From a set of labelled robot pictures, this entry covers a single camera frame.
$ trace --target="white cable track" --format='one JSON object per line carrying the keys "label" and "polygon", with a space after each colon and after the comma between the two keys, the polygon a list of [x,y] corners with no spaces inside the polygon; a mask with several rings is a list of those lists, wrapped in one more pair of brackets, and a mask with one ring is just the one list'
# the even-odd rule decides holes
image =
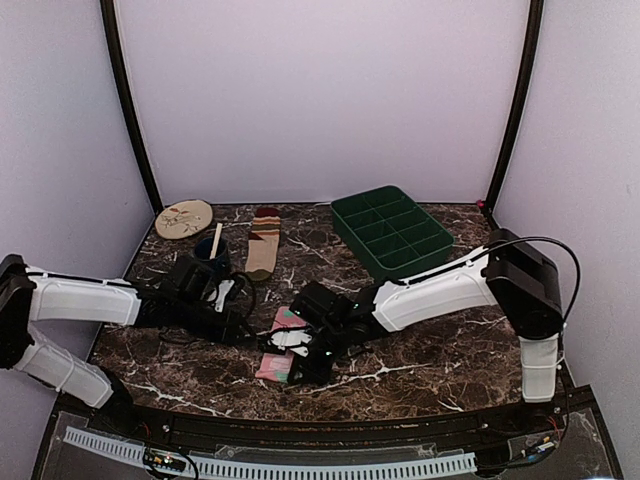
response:
{"label": "white cable track", "polygon": [[[142,463],[145,446],[140,442],[73,427],[67,427],[64,442],[120,463],[146,468]],[[419,480],[477,471],[473,453],[409,462],[335,466],[269,465],[217,460],[199,455],[189,457],[197,465],[203,480]],[[180,473],[160,466],[156,469],[174,475]],[[181,478],[193,477],[193,468],[187,465]]]}

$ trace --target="black frame pole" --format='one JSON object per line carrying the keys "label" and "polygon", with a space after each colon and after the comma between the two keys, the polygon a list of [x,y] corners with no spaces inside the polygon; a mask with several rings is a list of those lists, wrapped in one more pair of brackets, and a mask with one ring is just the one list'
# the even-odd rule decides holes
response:
{"label": "black frame pole", "polygon": [[164,206],[158,191],[158,185],[153,177],[149,157],[144,147],[138,117],[133,106],[133,96],[129,88],[129,80],[124,65],[124,57],[122,55],[122,45],[120,43],[120,35],[118,34],[118,22],[116,19],[116,10],[113,0],[100,0],[102,9],[102,21],[104,24],[104,33],[107,37],[107,47],[109,48],[109,57],[111,58],[111,68],[113,69],[113,77],[116,81],[118,96],[120,97],[120,106],[124,115],[129,139],[133,147],[133,153],[138,163],[138,169],[144,182],[144,188],[147,191],[149,202],[153,207],[153,211],[158,214]]}
{"label": "black frame pole", "polygon": [[513,94],[513,102],[511,103],[511,111],[509,112],[509,120],[502,139],[502,146],[498,155],[496,168],[493,172],[491,185],[487,196],[482,202],[482,209],[487,217],[491,217],[493,209],[498,201],[500,189],[504,183],[509,160],[513,153],[513,147],[518,136],[524,105],[527,100],[527,92],[529,91],[529,83],[531,81],[531,73],[533,72],[533,63],[536,56],[536,48],[538,46],[538,37],[540,36],[540,25],[542,24],[542,10],[544,0],[531,0],[529,5],[529,19],[527,21],[527,31],[524,38],[524,47],[522,49],[522,58],[520,60],[520,70],[518,71],[518,80],[516,82],[516,90]]}

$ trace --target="round wooden coaster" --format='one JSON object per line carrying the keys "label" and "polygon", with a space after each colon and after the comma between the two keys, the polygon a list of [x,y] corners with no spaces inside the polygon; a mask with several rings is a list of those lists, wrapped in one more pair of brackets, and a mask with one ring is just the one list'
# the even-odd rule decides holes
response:
{"label": "round wooden coaster", "polygon": [[156,232],[167,240],[187,238],[207,228],[213,220],[211,205],[202,200],[176,203],[158,215]]}

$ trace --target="dark blue cup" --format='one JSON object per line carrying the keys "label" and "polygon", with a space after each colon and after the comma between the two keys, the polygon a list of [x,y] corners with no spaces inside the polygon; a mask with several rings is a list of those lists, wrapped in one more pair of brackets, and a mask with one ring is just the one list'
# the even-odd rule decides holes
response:
{"label": "dark blue cup", "polygon": [[209,259],[212,246],[213,237],[206,237],[200,240],[196,248],[193,249],[193,256],[213,270],[218,279],[227,278],[231,274],[231,258],[229,257],[227,241],[224,238],[220,238],[215,258]]}

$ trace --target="wooden stick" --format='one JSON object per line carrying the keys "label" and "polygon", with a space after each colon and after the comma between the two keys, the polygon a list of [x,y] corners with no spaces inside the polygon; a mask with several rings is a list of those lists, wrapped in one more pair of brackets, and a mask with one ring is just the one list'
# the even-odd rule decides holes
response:
{"label": "wooden stick", "polygon": [[220,234],[222,233],[222,224],[216,225],[216,234],[213,237],[213,245],[211,245],[211,253],[209,254],[209,260],[216,258],[216,252],[218,251],[218,243],[220,243]]}

